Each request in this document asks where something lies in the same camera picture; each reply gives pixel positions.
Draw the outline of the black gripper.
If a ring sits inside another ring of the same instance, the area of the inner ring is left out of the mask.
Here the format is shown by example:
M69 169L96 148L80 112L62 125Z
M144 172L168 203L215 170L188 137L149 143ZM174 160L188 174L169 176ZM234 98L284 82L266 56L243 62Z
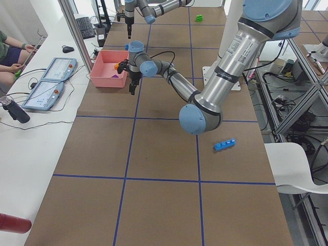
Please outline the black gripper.
M128 39L131 39L133 17L126 17L125 18L125 23L127 24Z
M129 72L129 78L131 79L131 83L129 85L129 92L131 95L135 95L135 87L139 85L140 81L140 72Z

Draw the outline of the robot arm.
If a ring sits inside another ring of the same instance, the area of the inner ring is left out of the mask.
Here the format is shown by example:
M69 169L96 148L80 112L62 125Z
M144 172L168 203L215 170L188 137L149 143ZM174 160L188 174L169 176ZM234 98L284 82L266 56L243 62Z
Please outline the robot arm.
M150 58L138 40L128 44L127 70L129 74L165 78L187 102L179 112L180 125L186 132L198 135L212 131L221 124L222 103L260 47L267 41L297 36L301 12L302 1L243 1L238 30L201 92L172 63Z
M154 23L158 17L163 16L174 9L187 7L187 5L191 2L192 1L189 0L172 0L164 1L156 6L150 6L150 1L125 1L124 18L127 25L128 39L131 39L132 36L132 25L134 24L135 9L139 9L146 23L150 25Z

